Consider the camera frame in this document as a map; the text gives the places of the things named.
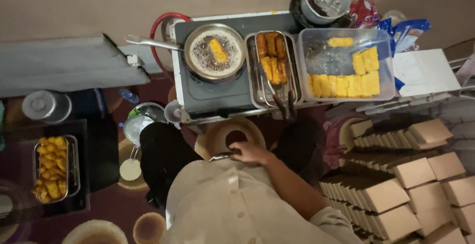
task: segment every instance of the hand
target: hand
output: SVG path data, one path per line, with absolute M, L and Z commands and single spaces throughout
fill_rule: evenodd
M 234 142 L 229 148 L 237 148 L 241 151 L 240 155 L 231 155 L 229 157 L 231 160 L 240 161 L 250 166 L 266 165 L 277 160 L 274 153 L 250 142 Z

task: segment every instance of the clear plastic container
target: clear plastic container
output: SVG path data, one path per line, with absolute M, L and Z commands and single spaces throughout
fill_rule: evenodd
M 328 46 L 332 37 L 351 37 L 350 47 Z M 298 54 L 302 69 L 302 86 L 307 101 L 384 101 L 394 97 L 394 71 L 392 68 L 389 35 L 376 28 L 306 28 L 298 37 Z M 308 85 L 307 74 L 353 75 L 353 53 L 376 46 L 380 68 L 380 94 L 373 98 L 314 98 Z

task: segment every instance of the stainless steel pan handle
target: stainless steel pan handle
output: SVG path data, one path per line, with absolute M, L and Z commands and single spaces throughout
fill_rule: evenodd
M 183 50 L 180 47 L 180 45 L 178 45 L 178 44 L 155 41 L 155 40 L 152 40 L 150 38 L 143 37 L 143 36 L 138 36 L 138 35 L 127 35 L 125 37 L 125 40 L 127 42 L 133 43 L 133 44 L 151 45 L 151 46 L 156 46 L 156 47 L 170 49 L 170 50 L 176 50 L 176 51 L 182 51 Z

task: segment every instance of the plastic bottle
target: plastic bottle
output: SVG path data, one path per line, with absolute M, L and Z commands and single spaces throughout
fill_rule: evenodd
M 122 95 L 122 98 L 129 101 L 132 104 L 137 104 L 139 103 L 139 96 L 132 93 L 131 91 L 127 89 L 120 89 L 119 93 Z

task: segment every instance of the cable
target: cable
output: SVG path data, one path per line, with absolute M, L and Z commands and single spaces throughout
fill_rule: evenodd
M 167 17 L 179 18 L 179 19 L 185 20 L 186 22 L 191 22 L 191 19 L 189 17 L 183 15 L 183 14 L 176 13 L 176 12 L 165 13 L 162 16 L 159 16 L 157 18 L 157 20 L 153 23 L 153 25 L 151 27 L 151 30 L 150 30 L 150 39 L 155 39 L 155 33 L 157 32 L 158 25 L 163 21 L 164 18 L 167 18 Z M 158 67 L 160 67 L 160 69 L 163 71 L 163 73 L 165 73 L 167 75 L 167 77 L 170 79 L 171 83 L 175 84 L 175 79 L 165 69 L 162 62 L 158 58 L 157 50 L 155 49 L 155 46 L 151 46 L 150 49 L 151 49 L 151 53 L 153 54 L 153 58 L 155 59 L 155 61 L 158 64 Z

